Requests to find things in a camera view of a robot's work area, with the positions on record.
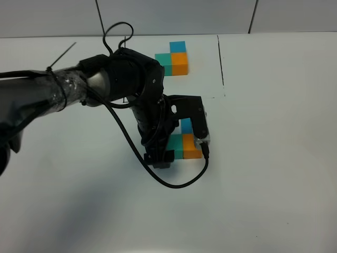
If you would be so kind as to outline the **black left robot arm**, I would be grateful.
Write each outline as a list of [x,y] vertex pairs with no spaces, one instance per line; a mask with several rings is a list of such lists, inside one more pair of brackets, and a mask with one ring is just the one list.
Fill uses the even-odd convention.
[[166,150],[172,132],[163,93],[164,67],[155,59],[128,48],[80,61],[75,67],[54,71],[12,71],[1,74],[1,170],[12,152],[19,152],[23,130],[35,118],[59,112],[74,103],[107,104],[118,108],[125,98],[137,121],[144,160],[156,168],[173,161]]

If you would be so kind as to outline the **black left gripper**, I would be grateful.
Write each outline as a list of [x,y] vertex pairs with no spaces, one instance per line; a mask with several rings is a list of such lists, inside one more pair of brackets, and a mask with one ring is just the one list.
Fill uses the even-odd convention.
[[169,168],[171,162],[175,160],[175,153],[174,150],[166,150],[166,146],[171,134],[181,134],[181,132],[174,133],[177,128],[180,128],[180,121],[172,133],[168,132],[163,119],[157,119],[152,123],[138,119],[137,124],[141,135],[141,145],[145,148],[145,163],[154,169]]

